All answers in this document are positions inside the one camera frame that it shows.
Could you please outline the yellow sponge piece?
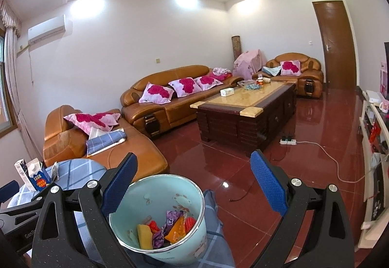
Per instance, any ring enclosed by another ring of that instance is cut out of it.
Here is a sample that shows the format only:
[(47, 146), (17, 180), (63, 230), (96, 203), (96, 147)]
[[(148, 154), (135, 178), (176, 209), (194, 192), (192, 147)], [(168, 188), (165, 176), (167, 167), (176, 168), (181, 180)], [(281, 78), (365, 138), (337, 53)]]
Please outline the yellow sponge piece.
[(136, 227), (139, 238), (139, 245), (142, 250), (152, 250), (153, 233), (148, 225), (139, 224)]

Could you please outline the red shiny wrapper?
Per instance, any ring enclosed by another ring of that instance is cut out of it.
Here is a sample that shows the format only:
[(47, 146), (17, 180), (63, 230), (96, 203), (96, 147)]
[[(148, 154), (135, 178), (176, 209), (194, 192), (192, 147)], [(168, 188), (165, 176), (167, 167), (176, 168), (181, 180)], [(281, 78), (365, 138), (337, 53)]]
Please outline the red shiny wrapper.
[(157, 223), (154, 221), (154, 220), (151, 220), (147, 226), (149, 226), (152, 234), (155, 234), (155, 233), (158, 233), (160, 231), (160, 228), (159, 226), (157, 225)]

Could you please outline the purple snack wrapper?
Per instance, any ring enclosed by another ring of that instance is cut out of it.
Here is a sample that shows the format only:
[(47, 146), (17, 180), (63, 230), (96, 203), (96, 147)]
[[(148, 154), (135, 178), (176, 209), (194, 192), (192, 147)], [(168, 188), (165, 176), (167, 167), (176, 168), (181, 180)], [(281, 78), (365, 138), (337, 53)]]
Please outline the purple snack wrapper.
[(166, 222), (165, 224), (153, 234), (152, 246), (154, 249), (162, 248), (165, 243), (165, 237), (169, 234), (177, 220), (184, 215), (182, 211), (166, 211)]

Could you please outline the orange snack wrapper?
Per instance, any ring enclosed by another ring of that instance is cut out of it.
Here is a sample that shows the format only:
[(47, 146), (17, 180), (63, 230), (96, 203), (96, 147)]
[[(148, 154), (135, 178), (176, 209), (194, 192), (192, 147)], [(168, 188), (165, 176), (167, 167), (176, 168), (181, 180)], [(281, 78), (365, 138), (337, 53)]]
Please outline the orange snack wrapper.
[(165, 239), (171, 244), (175, 244), (182, 240), (185, 236), (185, 217), (182, 215), (172, 226), (169, 233), (165, 236)]

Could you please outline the blue LOOK drink carton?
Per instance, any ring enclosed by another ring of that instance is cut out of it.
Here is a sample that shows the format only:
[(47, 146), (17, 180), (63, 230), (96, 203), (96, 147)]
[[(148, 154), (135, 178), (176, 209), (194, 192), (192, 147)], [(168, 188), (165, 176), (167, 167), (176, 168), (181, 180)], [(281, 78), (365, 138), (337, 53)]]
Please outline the blue LOOK drink carton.
[(40, 192), (51, 184), (51, 177), (43, 166), (43, 163), (37, 158), (28, 162), (26, 166), (28, 171), (28, 178), (37, 191)]

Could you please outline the blue plaid tablecloth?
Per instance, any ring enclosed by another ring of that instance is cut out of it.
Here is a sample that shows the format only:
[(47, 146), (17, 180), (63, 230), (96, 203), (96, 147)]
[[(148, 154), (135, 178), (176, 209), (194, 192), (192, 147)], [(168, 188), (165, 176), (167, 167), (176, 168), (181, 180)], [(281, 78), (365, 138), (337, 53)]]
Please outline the blue plaid tablecloth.
[(25, 267), (233, 267), (214, 193), (185, 177), (135, 179), (136, 157), (97, 179), (61, 179), (1, 211), (1, 265)]

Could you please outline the white milk carton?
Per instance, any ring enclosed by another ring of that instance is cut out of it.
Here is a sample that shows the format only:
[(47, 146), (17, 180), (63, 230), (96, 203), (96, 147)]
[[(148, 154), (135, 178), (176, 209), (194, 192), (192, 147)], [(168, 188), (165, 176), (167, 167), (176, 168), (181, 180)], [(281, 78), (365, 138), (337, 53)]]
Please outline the white milk carton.
[(20, 159), (18, 160), (15, 164), (15, 169), (17, 170), (19, 176), (21, 177), (21, 179), (23, 180), (26, 188), (30, 191), (30, 192), (35, 192), (36, 189), (34, 188), (33, 184), (31, 183), (30, 181), (30, 178), (28, 176), (28, 168), (27, 168), (27, 165), (26, 165), (26, 161), (24, 159)]

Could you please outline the white power strip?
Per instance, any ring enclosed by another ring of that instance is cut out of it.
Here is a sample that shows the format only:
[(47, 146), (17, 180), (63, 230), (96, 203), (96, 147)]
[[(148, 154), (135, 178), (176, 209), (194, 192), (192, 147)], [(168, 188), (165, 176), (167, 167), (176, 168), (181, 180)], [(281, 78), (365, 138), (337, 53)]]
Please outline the white power strip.
[(295, 146), (297, 141), (292, 136), (282, 136), (280, 139), (280, 144), (285, 146)]

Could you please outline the folded blue plaid cloth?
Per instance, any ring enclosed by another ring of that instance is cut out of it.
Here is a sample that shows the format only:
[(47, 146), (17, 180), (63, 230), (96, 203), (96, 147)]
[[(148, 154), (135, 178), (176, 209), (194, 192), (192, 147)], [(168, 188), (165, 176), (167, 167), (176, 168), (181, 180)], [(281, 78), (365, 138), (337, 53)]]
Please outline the folded blue plaid cloth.
[(86, 141), (88, 157), (99, 154), (126, 141), (127, 135), (123, 129), (114, 130)]

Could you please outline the pink floral pillow on chaise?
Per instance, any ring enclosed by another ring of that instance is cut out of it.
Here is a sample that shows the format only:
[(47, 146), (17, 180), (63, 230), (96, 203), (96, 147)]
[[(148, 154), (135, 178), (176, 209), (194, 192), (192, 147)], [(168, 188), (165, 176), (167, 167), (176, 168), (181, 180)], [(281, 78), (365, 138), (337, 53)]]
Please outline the pink floral pillow on chaise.
[(113, 127), (117, 126), (120, 119), (120, 113), (73, 113), (64, 116), (64, 120), (71, 122), (73, 125), (90, 135), (91, 129), (95, 128), (104, 132), (110, 132)]

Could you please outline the dark wood coffee table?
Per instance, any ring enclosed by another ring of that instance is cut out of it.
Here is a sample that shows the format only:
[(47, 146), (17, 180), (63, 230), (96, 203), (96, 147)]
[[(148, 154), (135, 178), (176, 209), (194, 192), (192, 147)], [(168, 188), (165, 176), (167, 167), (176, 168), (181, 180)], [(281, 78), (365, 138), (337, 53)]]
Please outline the dark wood coffee table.
[(271, 82), (258, 90), (236, 88), (191, 104), (203, 141), (214, 140), (246, 154), (265, 149), (296, 110), (296, 84)]

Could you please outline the brown leather three-seat sofa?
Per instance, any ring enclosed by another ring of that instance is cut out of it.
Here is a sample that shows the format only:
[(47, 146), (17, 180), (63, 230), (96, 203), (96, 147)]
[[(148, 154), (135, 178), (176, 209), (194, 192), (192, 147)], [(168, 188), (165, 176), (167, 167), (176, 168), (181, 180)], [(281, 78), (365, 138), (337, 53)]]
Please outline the brown leather three-seat sofa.
[(140, 99), (149, 83), (168, 88), (171, 81), (196, 79), (211, 73), (212, 69), (205, 65), (189, 65), (147, 75), (121, 95), (121, 114), (129, 124), (149, 138), (194, 120), (196, 110), (190, 107), (191, 104), (219, 94), (222, 89), (236, 87), (242, 78), (232, 76), (223, 80), (221, 85), (183, 97), (178, 97), (174, 92), (171, 101), (164, 105), (141, 103)]

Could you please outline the white tissue box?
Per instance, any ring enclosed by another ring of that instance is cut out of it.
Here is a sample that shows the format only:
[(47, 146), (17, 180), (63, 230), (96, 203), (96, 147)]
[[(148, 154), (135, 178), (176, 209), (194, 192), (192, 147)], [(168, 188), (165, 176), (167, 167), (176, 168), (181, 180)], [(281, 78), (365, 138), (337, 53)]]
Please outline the white tissue box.
[(235, 91), (234, 88), (225, 88), (220, 90), (221, 97), (228, 97), (230, 95), (234, 95)]

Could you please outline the white TV cabinet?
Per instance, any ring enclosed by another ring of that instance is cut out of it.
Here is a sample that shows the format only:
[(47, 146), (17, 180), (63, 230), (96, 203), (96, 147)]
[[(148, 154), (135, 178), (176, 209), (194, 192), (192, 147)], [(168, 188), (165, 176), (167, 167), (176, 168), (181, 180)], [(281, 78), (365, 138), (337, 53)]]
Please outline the white TV cabinet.
[(359, 132), (363, 136), (365, 217), (358, 249), (371, 249), (388, 224), (388, 115), (363, 91)]

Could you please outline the white air conditioner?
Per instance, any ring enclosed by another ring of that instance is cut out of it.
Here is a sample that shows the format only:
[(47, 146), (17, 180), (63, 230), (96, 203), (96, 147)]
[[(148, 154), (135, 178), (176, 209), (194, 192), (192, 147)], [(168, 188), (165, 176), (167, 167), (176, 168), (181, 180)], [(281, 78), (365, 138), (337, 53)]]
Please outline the white air conditioner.
[(65, 15), (60, 15), (35, 25), (28, 30), (28, 44), (38, 43), (46, 38), (66, 31)]

